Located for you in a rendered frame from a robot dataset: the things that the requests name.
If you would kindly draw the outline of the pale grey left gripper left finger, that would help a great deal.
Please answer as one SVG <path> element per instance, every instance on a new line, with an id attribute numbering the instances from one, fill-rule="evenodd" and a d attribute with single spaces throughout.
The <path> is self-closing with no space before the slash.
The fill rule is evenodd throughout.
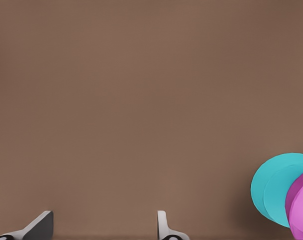
<path id="1" fill-rule="evenodd" d="M 52 240 L 53 234 L 54 212 L 46 210 L 25 228 L 0 235 L 0 240 Z"/>

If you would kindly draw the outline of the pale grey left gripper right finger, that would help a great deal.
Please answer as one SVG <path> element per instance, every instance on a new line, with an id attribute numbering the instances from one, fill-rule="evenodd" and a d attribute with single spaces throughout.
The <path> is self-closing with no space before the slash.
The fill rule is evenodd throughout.
<path id="1" fill-rule="evenodd" d="M 157 211 L 157 238 L 158 240 L 190 240 L 187 234 L 169 227 L 164 210 Z"/>

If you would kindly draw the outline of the blue plate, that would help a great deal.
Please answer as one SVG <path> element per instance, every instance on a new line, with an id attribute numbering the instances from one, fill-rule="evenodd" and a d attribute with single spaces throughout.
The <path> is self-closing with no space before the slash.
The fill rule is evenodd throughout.
<path id="1" fill-rule="evenodd" d="M 267 219 L 288 228 L 286 197 L 295 180 L 303 174 L 303 153 L 283 153 L 264 162 L 250 186 L 256 209 Z"/>

